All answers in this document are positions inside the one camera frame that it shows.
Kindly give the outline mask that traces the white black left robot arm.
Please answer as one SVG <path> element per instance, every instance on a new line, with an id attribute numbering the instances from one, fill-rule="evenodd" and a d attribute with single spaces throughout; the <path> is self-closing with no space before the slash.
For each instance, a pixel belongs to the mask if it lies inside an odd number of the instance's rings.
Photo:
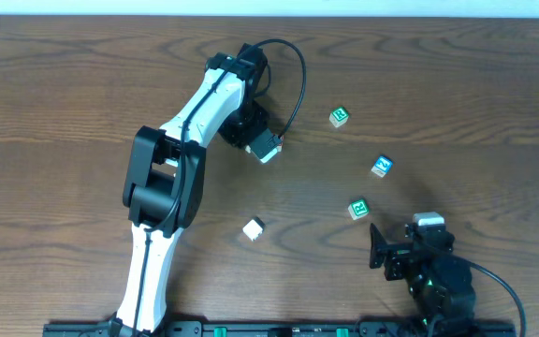
<path id="1" fill-rule="evenodd" d="M 179 238 L 203 196 L 207 149 L 215 136 L 251 151 L 261 162 L 278 152 L 257 86 L 270 73 L 263 45 L 245 44 L 237 56 L 218 53 L 182 110 L 158 128 L 136 134 L 123 204 L 133 238 L 123 301 L 109 322 L 111 336 L 153 336 L 167 311 L 167 285 Z"/>

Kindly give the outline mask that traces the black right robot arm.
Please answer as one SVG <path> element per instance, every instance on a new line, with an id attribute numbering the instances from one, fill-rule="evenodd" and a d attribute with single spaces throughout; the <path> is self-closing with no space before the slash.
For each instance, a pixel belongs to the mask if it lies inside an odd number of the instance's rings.
<path id="1" fill-rule="evenodd" d="M 384 268 L 388 281 L 403 280 L 427 325 L 456 334 L 473 324 L 476 295 L 470 267 L 452 256 L 455 237 L 444 224 L 405 226 L 411 240 L 388 243 L 370 226 L 372 269 Z"/>

